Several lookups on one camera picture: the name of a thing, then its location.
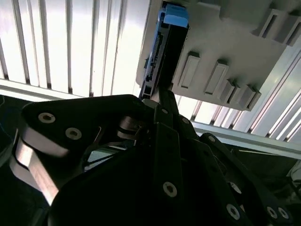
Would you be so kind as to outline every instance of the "white ceiling panel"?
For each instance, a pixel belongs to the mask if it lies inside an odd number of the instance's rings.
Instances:
[[[161,1],[0,3],[1,95],[29,101],[139,95],[137,67],[149,54],[143,44],[153,39],[145,36],[145,28],[154,28]],[[300,57],[301,38],[286,47],[250,112],[176,96],[179,112],[194,125],[213,124],[299,144]]]

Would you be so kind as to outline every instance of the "bolt hole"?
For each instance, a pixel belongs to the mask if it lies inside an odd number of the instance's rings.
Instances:
[[[77,136],[77,135],[78,135],[78,133],[77,133],[77,132],[75,132],[75,131],[70,131],[70,135],[72,135],[72,136]]]
[[[43,119],[46,121],[50,121],[51,117],[49,115],[43,115]]]
[[[171,186],[167,186],[166,188],[170,193],[172,193],[174,191],[173,187],[171,187]]]

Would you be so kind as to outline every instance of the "metal frame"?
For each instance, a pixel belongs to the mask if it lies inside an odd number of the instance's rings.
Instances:
[[[217,136],[219,140],[225,144],[301,160],[301,146],[297,144],[274,140],[267,137],[260,137],[232,129],[206,125],[203,123],[192,122],[192,125],[199,135],[210,132]]]

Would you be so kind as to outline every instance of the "cable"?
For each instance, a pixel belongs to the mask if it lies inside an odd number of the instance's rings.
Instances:
[[[105,157],[103,157],[103,158],[96,159],[96,160],[94,160],[94,161],[88,161],[88,162],[85,164],[85,166],[89,166],[89,165],[92,165],[92,164],[94,164],[94,163],[96,163],[96,162],[99,162],[99,161],[103,161],[103,160],[109,159],[109,158],[113,157],[113,156],[116,155],[116,154],[117,154],[117,153],[114,153],[114,154],[110,154],[110,155],[108,155],[108,156],[105,156]]]

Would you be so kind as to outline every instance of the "screw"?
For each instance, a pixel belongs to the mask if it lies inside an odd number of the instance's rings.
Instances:
[[[177,188],[174,186],[174,184],[168,181],[163,184],[163,190],[171,198],[176,197],[178,194]]]
[[[270,206],[267,207],[267,211],[274,219],[278,218],[277,213]]]
[[[55,116],[53,114],[44,112],[38,115],[38,119],[40,120],[40,122],[42,123],[53,123],[55,121]]]
[[[284,209],[282,209],[281,207],[278,208],[279,213],[285,218],[285,219],[289,219],[287,212],[285,212]]]
[[[66,129],[65,134],[71,140],[78,140],[81,138],[81,131],[77,128],[68,128]]]
[[[209,139],[210,141],[212,141],[212,142],[215,142],[215,138],[212,137],[212,136],[209,136],[208,139]]]
[[[186,124],[189,124],[189,120],[184,117],[182,118],[182,121],[185,122]]]
[[[235,220],[240,219],[239,211],[235,206],[233,206],[232,204],[227,204],[226,208],[231,217],[233,217]]]

